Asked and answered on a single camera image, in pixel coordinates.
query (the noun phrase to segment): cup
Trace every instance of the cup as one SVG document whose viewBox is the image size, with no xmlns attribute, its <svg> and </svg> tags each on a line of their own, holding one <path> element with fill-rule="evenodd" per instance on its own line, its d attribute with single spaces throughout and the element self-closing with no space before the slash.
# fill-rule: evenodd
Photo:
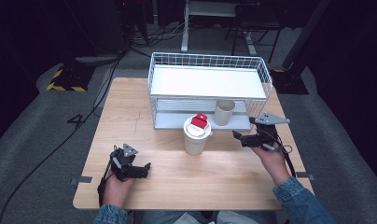
<svg viewBox="0 0 377 224">
<path fill-rule="evenodd" d="M 201 128 L 192 123 L 192 120 L 197 116 L 186 119 L 183 130 L 185 133 L 185 149 L 186 152 L 191 156 L 198 156 L 203 152 L 205 148 L 206 140 L 211 132 L 211 124 L 206 121 L 205 127 Z"/>
<path fill-rule="evenodd" d="M 213 116 L 214 123 L 218 126 L 225 126 L 229 123 L 235 103 L 232 100 L 217 100 L 215 114 Z"/>
</svg>

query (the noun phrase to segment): gray carpet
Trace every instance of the gray carpet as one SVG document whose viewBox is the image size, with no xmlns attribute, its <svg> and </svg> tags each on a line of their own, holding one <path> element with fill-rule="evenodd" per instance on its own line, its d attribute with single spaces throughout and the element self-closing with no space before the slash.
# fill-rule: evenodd
<svg viewBox="0 0 377 224">
<path fill-rule="evenodd" d="M 230 55 L 232 36 L 221 28 L 197 29 L 190 33 L 188 53 Z M 269 69 L 280 68 L 300 30 L 285 29 Z M 179 52 L 181 35 L 153 47 L 151 52 Z M 269 49 L 257 48 L 265 59 Z M 244 46 L 236 55 L 247 56 Z M 129 51 L 114 77 L 147 77 L 149 58 Z M 15 120 L 0 140 L 0 212 L 11 192 L 49 153 L 50 156 L 19 188 L 8 204 L 2 223 L 92 223 L 96 210 L 77 210 L 72 201 L 76 187 L 72 178 L 84 167 L 99 118 L 90 116 L 63 143 L 76 124 L 67 123 L 82 114 L 85 118 L 100 101 L 98 93 L 109 75 L 111 64 L 97 67 L 87 92 L 46 91 L 59 68 L 51 67 L 37 81 L 40 94 Z M 309 95 L 280 94 L 279 98 L 295 137 L 304 165 L 314 175 L 313 187 L 319 201 L 339 223 L 377 223 L 377 178 L 327 105 L 316 94 L 314 77 L 306 69 L 302 78 Z M 96 109 L 102 114 L 102 106 Z M 280 222 L 284 213 L 279 213 Z"/>
</svg>

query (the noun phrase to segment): two-tier storage rack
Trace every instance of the two-tier storage rack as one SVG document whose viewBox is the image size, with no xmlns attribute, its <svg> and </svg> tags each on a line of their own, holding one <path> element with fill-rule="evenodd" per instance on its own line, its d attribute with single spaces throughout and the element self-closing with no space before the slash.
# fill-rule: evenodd
<svg viewBox="0 0 377 224">
<path fill-rule="evenodd" d="M 272 80 L 259 57 L 154 52 L 148 92 L 155 129 L 183 129 L 186 119 L 208 116 L 212 130 L 250 131 L 272 92 Z M 233 100 L 230 122 L 213 122 L 216 100 Z"/>
</svg>

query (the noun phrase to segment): table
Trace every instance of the table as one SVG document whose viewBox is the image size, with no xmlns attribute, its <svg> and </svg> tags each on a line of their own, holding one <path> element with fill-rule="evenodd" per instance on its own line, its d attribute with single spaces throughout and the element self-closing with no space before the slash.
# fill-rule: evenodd
<svg viewBox="0 0 377 224">
<path fill-rule="evenodd" d="M 137 179 L 124 204 L 126 209 L 170 210 L 275 210 L 280 204 L 272 193 L 271 177 L 258 156 L 241 147 L 231 132 L 214 131 L 204 152 L 190 156 L 184 149 L 183 130 L 154 130 L 149 108 L 147 79 L 115 78 L 108 93 L 83 176 L 92 182 L 79 183 L 74 206 L 97 209 L 97 187 L 105 172 L 113 146 L 124 143 L 139 151 L 133 165 L 151 162 L 146 179 Z M 284 117 L 275 92 L 265 110 Z M 305 172 L 288 124 L 277 124 L 296 172 Z M 313 191 L 308 178 L 298 180 Z"/>
<path fill-rule="evenodd" d="M 186 0 L 185 27 L 183 31 L 182 47 L 180 51 L 182 53 L 186 53 L 189 51 L 189 15 L 235 17 L 236 5 L 238 5 L 238 3 Z M 250 37 L 250 32 L 244 34 L 244 40 L 246 42 L 250 55 L 256 55 L 256 49 L 253 45 L 252 38 Z"/>
</svg>

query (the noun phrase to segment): denim sleeve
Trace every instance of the denim sleeve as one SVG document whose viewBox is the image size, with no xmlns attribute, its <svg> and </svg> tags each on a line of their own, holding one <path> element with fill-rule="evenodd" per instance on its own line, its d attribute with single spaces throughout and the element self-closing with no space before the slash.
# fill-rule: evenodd
<svg viewBox="0 0 377 224">
<path fill-rule="evenodd" d="M 125 224 L 126 222 L 126 211 L 109 204 L 104 204 L 99 209 L 93 224 Z"/>
<path fill-rule="evenodd" d="M 337 223 L 315 196 L 295 177 L 273 189 L 290 223 Z"/>
</svg>

